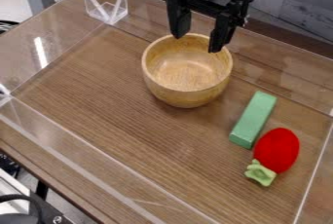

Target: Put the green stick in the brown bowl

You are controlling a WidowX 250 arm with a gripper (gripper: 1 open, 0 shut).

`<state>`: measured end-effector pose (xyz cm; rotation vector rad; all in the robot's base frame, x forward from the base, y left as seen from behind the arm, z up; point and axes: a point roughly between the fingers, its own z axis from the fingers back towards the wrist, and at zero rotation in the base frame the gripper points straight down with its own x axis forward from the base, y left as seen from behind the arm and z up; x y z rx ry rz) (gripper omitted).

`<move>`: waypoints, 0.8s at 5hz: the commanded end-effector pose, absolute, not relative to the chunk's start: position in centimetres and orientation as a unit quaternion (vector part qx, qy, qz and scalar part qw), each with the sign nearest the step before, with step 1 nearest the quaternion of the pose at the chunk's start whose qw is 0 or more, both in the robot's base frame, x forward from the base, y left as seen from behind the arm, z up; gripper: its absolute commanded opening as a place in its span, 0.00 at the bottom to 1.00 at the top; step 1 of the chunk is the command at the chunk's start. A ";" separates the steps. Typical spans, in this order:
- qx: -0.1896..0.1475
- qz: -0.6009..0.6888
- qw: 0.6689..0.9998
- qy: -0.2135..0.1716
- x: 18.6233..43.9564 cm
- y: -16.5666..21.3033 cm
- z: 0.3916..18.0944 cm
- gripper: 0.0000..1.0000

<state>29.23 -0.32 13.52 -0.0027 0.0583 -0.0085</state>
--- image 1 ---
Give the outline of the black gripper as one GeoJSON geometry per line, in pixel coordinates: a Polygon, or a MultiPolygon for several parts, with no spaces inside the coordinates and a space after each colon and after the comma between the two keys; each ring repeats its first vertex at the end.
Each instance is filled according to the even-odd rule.
{"type": "Polygon", "coordinates": [[[218,53],[230,42],[237,25],[249,19],[254,0],[166,0],[170,33],[179,39],[190,30],[191,11],[215,18],[209,52],[218,53]]]}

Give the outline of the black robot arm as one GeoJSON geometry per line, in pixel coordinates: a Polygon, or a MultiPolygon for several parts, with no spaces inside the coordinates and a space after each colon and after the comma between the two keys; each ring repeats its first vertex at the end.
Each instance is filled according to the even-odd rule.
{"type": "Polygon", "coordinates": [[[214,18],[209,52],[218,53],[230,43],[235,28],[249,20],[249,7],[254,0],[166,0],[168,29],[175,39],[191,28],[191,12],[214,18]]]}

